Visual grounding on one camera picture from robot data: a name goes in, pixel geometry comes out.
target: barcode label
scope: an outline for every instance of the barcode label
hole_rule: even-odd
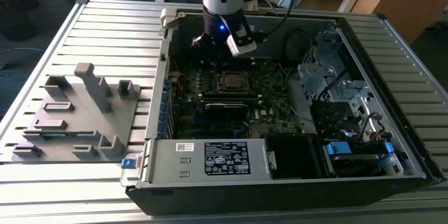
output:
[[[194,143],[178,143],[176,151],[178,152],[192,152],[195,151],[195,144]]]

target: motherboard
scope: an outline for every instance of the motherboard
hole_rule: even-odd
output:
[[[174,138],[298,132],[283,71],[270,59],[231,59],[218,73],[200,61],[172,58]]]

